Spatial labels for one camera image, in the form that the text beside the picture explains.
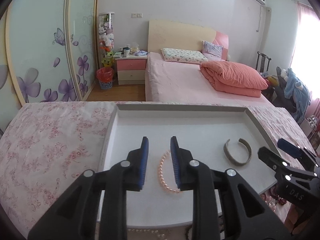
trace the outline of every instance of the headboard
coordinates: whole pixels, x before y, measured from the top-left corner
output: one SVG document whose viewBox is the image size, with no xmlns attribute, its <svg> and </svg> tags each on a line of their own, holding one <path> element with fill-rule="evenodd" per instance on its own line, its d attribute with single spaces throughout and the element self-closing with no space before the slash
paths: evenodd
<svg viewBox="0 0 320 240">
<path fill-rule="evenodd" d="M 149 21 L 148 52 L 161 53 L 160 49 L 163 48 L 202 51 L 202 41 L 223 46 L 222 59 L 227 59 L 228 35 L 191 24 L 166 20 Z"/>
</svg>

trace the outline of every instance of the butterfly decal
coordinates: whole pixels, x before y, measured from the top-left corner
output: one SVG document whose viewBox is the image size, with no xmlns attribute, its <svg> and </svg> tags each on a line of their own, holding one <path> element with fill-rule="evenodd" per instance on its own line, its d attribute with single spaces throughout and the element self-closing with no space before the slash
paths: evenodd
<svg viewBox="0 0 320 240">
<path fill-rule="evenodd" d="M 63 31 L 60 28 L 57 28 L 57 32 L 54 33 L 54 41 L 52 42 L 52 44 L 58 43 L 62 46 L 65 46 L 66 42 L 64 40 L 64 34 Z"/>
<path fill-rule="evenodd" d="M 70 40 L 71 42 L 73 41 L 73 34 L 70 36 Z M 60 28 L 57 28 L 57 32 L 54 33 L 54 41 L 52 42 L 52 44 L 58 43 L 61 46 L 65 46 L 66 41 L 64 39 L 64 33 Z M 78 46 L 79 42 L 78 41 L 74 41 L 72 43 L 74 46 Z"/>
</svg>

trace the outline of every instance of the bed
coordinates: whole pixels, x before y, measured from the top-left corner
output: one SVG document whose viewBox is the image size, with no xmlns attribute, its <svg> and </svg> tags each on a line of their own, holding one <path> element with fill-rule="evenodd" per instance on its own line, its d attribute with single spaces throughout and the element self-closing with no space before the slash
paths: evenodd
<svg viewBox="0 0 320 240">
<path fill-rule="evenodd" d="M 235 104 L 242 106 L 272 105 L 263 95 L 260 98 L 253 98 L 216 91 L 202 75 L 197 64 L 163 60 L 160 51 L 162 48 L 201 51 L 202 41 L 222 45 L 224 47 L 222 59 L 227 58 L 227 35 L 195 25 L 150 20 L 149 55 L 145 72 L 146 101 L 193 104 L 218 103 L 227 106 Z"/>
</svg>

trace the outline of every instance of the white wall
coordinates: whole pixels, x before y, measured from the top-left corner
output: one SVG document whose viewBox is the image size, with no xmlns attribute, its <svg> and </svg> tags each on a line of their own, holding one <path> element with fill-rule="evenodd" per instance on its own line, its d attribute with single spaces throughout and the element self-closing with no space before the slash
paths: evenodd
<svg viewBox="0 0 320 240">
<path fill-rule="evenodd" d="M 108 11 L 115 12 L 115 49 L 135 41 L 146 50 L 148 21 L 167 19 L 228 34 L 231 59 L 250 66 L 255 65 L 265 17 L 263 8 L 257 33 L 260 4 L 255 0 L 98 0 L 98 12 Z M 131 13 L 143 13 L 143 18 L 131 18 Z"/>
<path fill-rule="evenodd" d="M 307 0 L 298 0 L 309 4 Z M 262 52 L 272 58 L 269 73 L 276 74 L 276 67 L 290 66 L 298 28 L 298 7 L 292 0 L 267 0 L 271 7 L 271 21 L 266 44 Z"/>
</svg>

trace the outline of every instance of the folded pink comforter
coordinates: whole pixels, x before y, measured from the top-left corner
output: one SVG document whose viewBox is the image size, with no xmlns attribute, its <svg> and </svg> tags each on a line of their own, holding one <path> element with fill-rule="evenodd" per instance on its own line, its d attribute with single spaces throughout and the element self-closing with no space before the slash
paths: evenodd
<svg viewBox="0 0 320 240">
<path fill-rule="evenodd" d="M 268 87 L 255 69 L 240 63 L 209 61 L 200 65 L 200 71 L 217 91 L 260 97 Z"/>
</svg>

